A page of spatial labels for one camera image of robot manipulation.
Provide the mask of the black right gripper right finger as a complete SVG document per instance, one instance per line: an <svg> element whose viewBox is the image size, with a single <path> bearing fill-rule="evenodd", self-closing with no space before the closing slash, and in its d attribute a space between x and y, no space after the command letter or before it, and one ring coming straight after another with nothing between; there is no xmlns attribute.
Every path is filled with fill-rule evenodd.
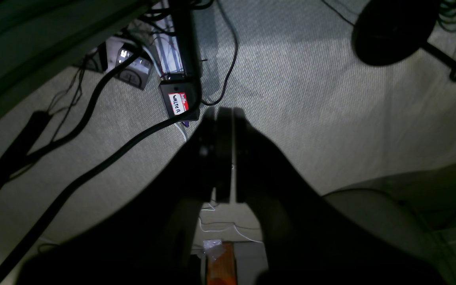
<svg viewBox="0 0 456 285"><path fill-rule="evenodd" d="M438 269L357 225L322 198L241 108L220 108L236 200L259 221L268 270L257 285L445 285Z"/></svg>

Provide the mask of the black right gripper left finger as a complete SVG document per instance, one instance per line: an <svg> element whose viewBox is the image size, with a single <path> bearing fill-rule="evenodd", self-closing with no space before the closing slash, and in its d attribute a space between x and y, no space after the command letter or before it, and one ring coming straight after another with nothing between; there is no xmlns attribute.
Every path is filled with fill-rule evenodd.
<svg viewBox="0 0 456 285"><path fill-rule="evenodd" d="M188 274L201 206L211 198L214 109L136 197L84 233L28 260L20 285L195 283Z"/></svg>

